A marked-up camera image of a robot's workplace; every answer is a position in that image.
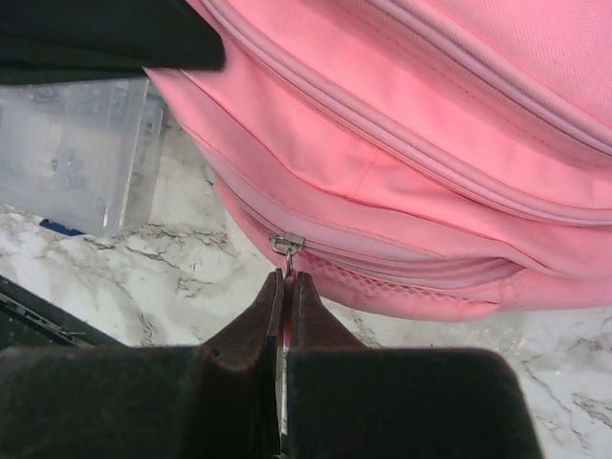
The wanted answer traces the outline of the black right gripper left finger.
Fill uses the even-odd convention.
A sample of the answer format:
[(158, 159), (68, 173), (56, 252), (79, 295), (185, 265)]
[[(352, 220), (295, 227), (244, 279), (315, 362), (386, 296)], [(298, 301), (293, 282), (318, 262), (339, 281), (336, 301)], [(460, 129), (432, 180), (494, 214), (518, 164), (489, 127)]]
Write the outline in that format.
[(1, 349), (5, 458), (278, 458), (283, 275), (203, 343)]

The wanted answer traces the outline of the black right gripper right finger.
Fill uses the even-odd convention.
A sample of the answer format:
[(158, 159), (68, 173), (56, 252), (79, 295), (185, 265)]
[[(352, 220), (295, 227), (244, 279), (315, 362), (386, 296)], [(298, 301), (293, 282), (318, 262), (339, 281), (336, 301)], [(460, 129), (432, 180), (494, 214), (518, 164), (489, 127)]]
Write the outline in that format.
[(292, 458), (539, 458), (512, 368), (478, 348), (372, 348), (295, 277), (287, 355)]

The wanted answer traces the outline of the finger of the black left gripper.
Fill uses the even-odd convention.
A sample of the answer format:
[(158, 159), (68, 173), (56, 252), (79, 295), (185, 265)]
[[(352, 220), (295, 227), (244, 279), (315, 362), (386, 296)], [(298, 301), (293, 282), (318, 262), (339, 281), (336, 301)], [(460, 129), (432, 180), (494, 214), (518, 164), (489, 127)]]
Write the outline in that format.
[(4, 1), (1, 67), (219, 70), (222, 38), (186, 1)]

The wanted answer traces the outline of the pink student backpack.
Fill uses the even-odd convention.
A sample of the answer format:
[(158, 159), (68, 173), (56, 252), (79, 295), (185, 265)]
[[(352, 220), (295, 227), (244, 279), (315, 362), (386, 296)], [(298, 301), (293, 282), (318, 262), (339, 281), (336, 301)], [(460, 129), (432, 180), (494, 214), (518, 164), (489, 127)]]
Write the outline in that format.
[(232, 218), (319, 292), (460, 320), (611, 301), (607, 1), (195, 1), (149, 77)]

